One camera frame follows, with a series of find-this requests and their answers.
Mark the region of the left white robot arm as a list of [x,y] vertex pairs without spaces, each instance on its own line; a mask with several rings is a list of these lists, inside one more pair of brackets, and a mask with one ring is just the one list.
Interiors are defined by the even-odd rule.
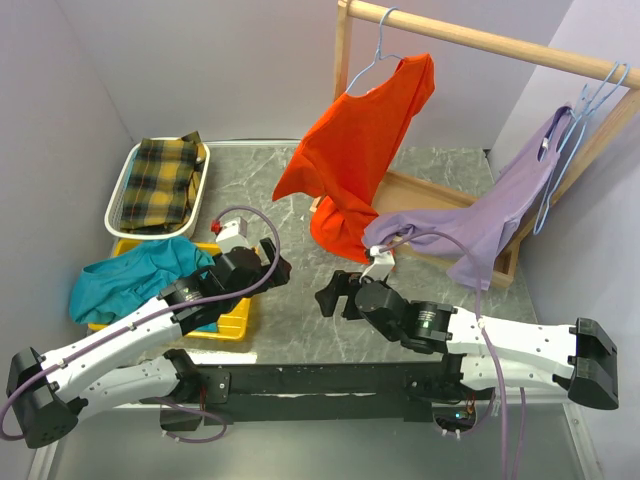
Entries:
[[281,255],[279,239],[264,238],[260,244],[265,260],[252,248],[234,247],[89,337],[45,354],[32,348],[15,354],[1,413],[14,414],[20,431],[2,432],[2,439],[38,449],[85,419],[140,400],[207,417],[208,412],[185,405],[203,388],[202,375],[185,350],[170,349],[134,366],[128,362],[216,323],[244,299],[286,285],[291,266]]

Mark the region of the teal t shirt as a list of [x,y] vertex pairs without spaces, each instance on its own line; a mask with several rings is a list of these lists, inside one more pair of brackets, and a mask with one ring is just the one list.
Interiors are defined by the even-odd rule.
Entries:
[[77,324],[109,325],[174,281],[213,263],[210,253],[184,237],[143,242],[82,269],[71,291],[70,318]]

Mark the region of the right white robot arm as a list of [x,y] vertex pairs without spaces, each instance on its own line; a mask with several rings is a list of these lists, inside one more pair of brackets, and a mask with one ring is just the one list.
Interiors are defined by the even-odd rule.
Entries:
[[409,301],[383,281],[337,270],[316,292],[323,316],[340,297],[342,317],[367,321],[390,342],[420,354],[440,353],[439,390],[457,399],[467,391],[538,389],[591,409],[619,406],[618,349],[595,320],[537,325],[487,317],[462,307]]

